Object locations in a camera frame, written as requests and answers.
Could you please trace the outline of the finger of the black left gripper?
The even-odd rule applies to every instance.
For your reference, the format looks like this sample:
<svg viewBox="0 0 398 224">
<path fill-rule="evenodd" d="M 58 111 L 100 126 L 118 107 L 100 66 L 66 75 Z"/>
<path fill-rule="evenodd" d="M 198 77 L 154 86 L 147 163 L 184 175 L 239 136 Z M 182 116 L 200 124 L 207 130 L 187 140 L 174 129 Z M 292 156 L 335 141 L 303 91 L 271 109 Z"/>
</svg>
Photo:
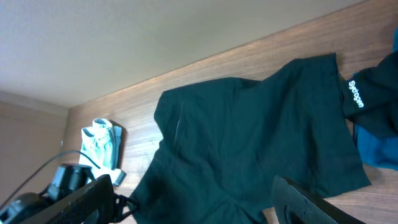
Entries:
<svg viewBox="0 0 398 224">
<path fill-rule="evenodd" d="M 114 194 L 112 223 L 119 223 L 138 211 L 138 205 L 129 197 Z"/>
</svg>

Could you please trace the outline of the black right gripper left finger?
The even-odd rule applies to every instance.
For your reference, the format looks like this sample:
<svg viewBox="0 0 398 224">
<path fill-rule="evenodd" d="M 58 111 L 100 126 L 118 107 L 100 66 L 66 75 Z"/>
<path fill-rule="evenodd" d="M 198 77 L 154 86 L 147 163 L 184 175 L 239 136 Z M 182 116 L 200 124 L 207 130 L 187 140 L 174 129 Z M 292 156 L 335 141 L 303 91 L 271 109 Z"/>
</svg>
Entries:
<svg viewBox="0 0 398 224">
<path fill-rule="evenodd" d="M 111 223 L 114 191 L 108 175 L 102 175 L 21 224 Z"/>
</svg>

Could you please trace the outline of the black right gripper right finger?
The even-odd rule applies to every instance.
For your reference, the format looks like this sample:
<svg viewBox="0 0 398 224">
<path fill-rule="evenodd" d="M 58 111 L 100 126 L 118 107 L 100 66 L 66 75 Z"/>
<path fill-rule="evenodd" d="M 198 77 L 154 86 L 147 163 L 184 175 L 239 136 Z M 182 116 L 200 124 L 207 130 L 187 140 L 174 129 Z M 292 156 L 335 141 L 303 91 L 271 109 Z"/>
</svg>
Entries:
<svg viewBox="0 0 398 224">
<path fill-rule="evenodd" d="M 288 178 L 274 178 L 272 203 L 280 224 L 364 224 Z"/>
</svg>

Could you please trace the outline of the black shorts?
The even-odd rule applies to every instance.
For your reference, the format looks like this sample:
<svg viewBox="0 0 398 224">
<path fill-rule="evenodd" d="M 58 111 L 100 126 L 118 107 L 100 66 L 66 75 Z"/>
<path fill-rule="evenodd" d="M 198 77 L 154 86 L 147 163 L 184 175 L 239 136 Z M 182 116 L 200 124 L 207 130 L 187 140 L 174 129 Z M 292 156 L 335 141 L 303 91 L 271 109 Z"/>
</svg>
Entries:
<svg viewBox="0 0 398 224">
<path fill-rule="evenodd" d="M 341 109 L 336 55 L 295 59 L 262 81 L 163 92 L 162 140 L 131 194 L 138 223 L 265 223 L 275 176 L 321 197 L 370 184 Z"/>
</svg>

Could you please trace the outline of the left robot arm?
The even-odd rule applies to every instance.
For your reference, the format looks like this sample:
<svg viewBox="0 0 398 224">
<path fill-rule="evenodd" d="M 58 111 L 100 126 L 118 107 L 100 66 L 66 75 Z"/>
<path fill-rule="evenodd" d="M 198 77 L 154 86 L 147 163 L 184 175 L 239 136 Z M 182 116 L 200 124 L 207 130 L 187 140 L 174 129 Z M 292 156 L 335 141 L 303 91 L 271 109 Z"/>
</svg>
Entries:
<svg viewBox="0 0 398 224">
<path fill-rule="evenodd" d="M 108 174 L 96 178 L 90 166 L 61 164 L 43 191 L 1 209 L 1 223 L 119 223 L 137 211 L 137 203 L 114 192 Z"/>
</svg>

